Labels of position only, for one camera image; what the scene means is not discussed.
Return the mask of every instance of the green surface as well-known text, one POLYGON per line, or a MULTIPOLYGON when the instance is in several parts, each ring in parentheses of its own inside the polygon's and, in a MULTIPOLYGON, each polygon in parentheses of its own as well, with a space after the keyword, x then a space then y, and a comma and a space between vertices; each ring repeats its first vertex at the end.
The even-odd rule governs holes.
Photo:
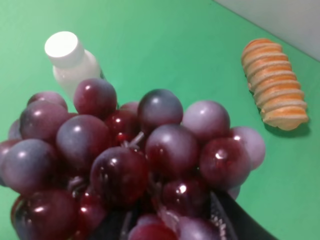
MULTIPOLYGON (((0 140, 33 93, 61 92, 44 43, 72 31, 98 58, 120 103, 167 88, 185 108, 215 100, 232 126, 257 129, 266 160, 238 202, 281 240, 319 239, 319 62, 211 0, 1 0, 0 29, 0 140), (283 44, 289 55, 308 103, 309 129, 279 134, 261 121, 240 64, 244 46, 260 37, 283 44)), ((16 196, 0 187, 0 239, 17 239, 9 218, 16 196)))

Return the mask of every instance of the plastic bottle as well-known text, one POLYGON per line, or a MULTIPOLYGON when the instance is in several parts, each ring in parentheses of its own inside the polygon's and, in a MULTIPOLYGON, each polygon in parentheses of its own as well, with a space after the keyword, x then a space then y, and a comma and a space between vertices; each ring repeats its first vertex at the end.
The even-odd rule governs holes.
POLYGON ((44 50, 53 64, 55 80, 71 100, 81 81, 89 78, 105 78, 95 56, 84 49, 78 37, 72 32, 55 33, 46 41, 44 50))

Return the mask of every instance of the orange striped pastry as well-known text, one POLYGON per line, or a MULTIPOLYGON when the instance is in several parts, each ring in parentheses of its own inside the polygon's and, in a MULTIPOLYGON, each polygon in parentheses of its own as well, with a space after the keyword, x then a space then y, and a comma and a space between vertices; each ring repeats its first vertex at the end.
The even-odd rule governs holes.
POLYGON ((264 123, 289 131, 308 122, 305 94, 280 44, 253 40, 244 48, 241 63, 264 123))

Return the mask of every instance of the white bottle cap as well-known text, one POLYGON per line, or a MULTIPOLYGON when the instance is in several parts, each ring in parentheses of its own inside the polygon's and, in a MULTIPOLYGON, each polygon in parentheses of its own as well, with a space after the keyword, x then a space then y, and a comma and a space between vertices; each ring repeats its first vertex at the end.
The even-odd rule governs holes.
POLYGON ((85 55, 85 49, 78 37, 69 31, 53 34, 45 43, 45 53, 57 68, 71 68, 85 55))

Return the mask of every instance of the grape bunch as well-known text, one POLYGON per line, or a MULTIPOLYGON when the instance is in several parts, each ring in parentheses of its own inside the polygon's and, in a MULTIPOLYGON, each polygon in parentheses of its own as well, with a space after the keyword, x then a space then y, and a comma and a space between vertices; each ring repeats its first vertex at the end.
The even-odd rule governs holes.
POLYGON ((11 222, 21 240, 86 240, 113 210, 140 218, 128 240, 223 240, 211 191, 236 198, 265 157, 252 128, 230 128, 211 100, 184 112, 169 90, 117 107, 114 87, 82 81, 68 112, 55 92, 33 95, 0 143, 0 184, 20 194, 11 222))

